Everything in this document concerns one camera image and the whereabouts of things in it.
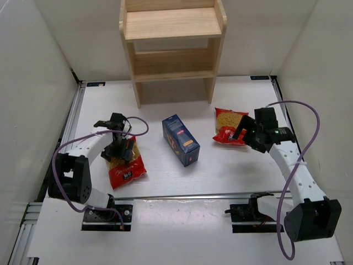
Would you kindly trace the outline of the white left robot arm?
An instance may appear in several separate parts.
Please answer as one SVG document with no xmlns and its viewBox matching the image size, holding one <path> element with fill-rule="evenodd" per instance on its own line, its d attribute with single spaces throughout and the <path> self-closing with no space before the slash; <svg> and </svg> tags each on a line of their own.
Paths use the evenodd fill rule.
<svg viewBox="0 0 353 265">
<path fill-rule="evenodd" d="M 131 129 L 127 117 L 112 113 L 109 120 L 100 120 L 93 125 L 90 137 L 78 140 L 65 153 L 58 153 L 52 163 L 49 197 L 105 211 L 114 208 L 112 195 L 92 187 L 90 165 L 98 156 L 123 165 L 131 162 L 135 143 L 127 137 Z"/>
</svg>

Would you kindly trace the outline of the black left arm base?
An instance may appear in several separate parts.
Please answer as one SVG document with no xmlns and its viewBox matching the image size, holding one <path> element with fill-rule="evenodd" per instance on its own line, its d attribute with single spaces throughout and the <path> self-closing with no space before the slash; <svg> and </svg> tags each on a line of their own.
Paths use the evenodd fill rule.
<svg viewBox="0 0 353 265">
<path fill-rule="evenodd" d="M 114 211 L 88 209 L 84 212 L 82 231 L 130 232 L 133 216 L 133 202 L 115 201 L 115 209 L 120 213 L 124 225 Z"/>
</svg>

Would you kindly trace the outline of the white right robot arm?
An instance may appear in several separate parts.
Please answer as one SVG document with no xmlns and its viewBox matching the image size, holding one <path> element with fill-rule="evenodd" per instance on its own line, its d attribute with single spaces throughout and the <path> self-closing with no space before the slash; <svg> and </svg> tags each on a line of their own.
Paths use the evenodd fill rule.
<svg viewBox="0 0 353 265">
<path fill-rule="evenodd" d="M 262 192 L 250 196 L 248 214 L 253 220 L 267 215 L 279 220 L 293 242 L 330 238 L 333 236 L 341 205 L 329 199 L 318 187 L 299 156 L 295 137 L 288 127 L 279 127 L 274 108 L 254 111 L 255 117 L 242 116 L 233 135 L 261 153 L 268 153 L 276 162 L 292 195 L 292 205 L 283 204 L 274 195 Z"/>
</svg>

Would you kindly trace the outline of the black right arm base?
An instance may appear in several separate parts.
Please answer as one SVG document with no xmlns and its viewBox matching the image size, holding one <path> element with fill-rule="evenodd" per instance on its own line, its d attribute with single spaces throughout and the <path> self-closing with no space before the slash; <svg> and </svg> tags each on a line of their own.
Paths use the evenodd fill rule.
<svg viewBox="0 0 353 265">
<path fill-rule="evenodd" d="M 273 197 L 274 193 L 253 193 L 245 202 L 239 199 L 231 203 L 224 211 L 231 217 L 234 234 L 276 233 L 276 221 L 258 210 L 257 200 L 261 197 Z"/>
</svg>

